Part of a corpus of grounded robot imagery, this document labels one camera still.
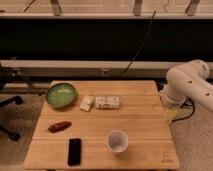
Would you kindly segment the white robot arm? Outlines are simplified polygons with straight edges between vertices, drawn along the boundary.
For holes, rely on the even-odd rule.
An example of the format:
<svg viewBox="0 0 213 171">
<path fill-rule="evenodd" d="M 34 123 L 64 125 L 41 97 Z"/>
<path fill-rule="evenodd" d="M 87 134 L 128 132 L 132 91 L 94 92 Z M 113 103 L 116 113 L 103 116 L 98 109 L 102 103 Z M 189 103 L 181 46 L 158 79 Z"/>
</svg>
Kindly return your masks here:
<svg viewBox="0 0 213 171">
<path fill-rule="evenodd" d="M 164 106 L 180 107 L 187 97 L 213 112 L 213 85 L 206 79 L 209 66 L 202 60 L 176 65 L 166 73 L 167 84 L 159 91 Z"/>
</svg>

